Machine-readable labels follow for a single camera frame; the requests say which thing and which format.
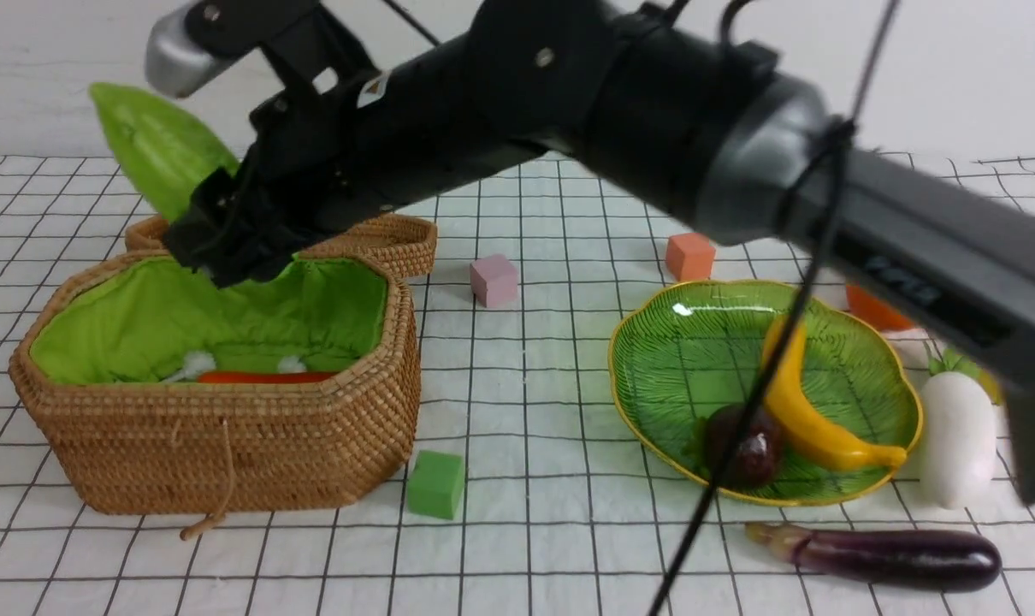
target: green cube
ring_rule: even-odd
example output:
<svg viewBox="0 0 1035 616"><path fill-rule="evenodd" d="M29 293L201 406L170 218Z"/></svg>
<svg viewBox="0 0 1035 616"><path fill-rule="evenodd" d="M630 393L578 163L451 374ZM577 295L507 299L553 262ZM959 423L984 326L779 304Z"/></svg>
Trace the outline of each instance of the green cube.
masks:
<svg viewBox="0 0 1035 616"><path fill-rule="evenodd" d="M464 495L464 460L440 451L420 451L407 480L407 508L412 514L454 520Z"/></svg>

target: banana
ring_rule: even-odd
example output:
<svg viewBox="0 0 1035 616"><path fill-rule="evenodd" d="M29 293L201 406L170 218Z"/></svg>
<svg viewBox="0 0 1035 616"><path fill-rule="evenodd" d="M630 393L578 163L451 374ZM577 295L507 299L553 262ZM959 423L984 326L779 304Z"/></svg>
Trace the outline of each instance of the banana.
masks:
<svg viewBox="0 0 1035 616"><path fill-rule="evenodd" d="M768 328L762 362L775 350L787 316L780 316ZM868 466L897 468L905 464L905 448L866 443L841 426L827 420L815 409L802 391L802 363L806 353L806 327L802 323L791 335L787 353L776 378L765 395L765 406L776 423L783 428L794 451L829 471L857 471Z"/></svg>

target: carrot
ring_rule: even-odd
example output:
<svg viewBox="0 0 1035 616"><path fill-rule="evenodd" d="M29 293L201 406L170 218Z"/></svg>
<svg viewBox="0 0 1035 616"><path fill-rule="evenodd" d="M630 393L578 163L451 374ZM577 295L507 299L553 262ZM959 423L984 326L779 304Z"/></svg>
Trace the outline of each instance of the carrot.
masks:
<svg viewBox="0 0 1035 616"><path fill-rule="evenodd" d="M233 371L213 371L198 377L198 382L229 385L230 383L268 383L268 385L295 385L303 382L321 382L336 373L263 374Z"/></svg>
<svg viewBox="0 0 1035 616"><path fill-rule="evenodd" d="M856 285L846 285L846 296L849 311L879 331L906 331L917 327L908 317Z"/></svg>

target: white fluff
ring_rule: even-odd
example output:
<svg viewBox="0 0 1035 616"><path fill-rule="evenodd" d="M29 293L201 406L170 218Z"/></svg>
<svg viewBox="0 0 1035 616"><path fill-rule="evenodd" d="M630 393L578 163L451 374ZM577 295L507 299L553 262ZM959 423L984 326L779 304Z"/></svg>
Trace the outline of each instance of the white fluff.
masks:
<svg viewBox="0 0 1035 616"><path fill-rule="evenodd" d="M302 362L301 357L287 355L278 362L278 374L299 374L308 372L308 366Z"/></svg>
<svg viewBox="0 0 1035 616"><path fill-rule="evenodd" d="M194 351L186 353L184 359L182 359L182 370L161 382L194 381L208 372L215 371L216 368L217 362L216 359L213 359L213 355L205 351Z"/></svg>

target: daikon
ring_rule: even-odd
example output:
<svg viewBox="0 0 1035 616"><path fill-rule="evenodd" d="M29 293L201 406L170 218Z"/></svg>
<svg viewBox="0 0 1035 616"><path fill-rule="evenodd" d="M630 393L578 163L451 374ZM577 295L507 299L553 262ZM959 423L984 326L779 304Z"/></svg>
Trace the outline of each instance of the daikon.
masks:
<svg viewBox="0 0 1035 616"><path fill-rule="evenodd" d="M924 435L920 486L938 506L963 508L994 479L998 409L978 379L979 368L948 348L935 357L927 343L929 378L920 389Z"/></svg>

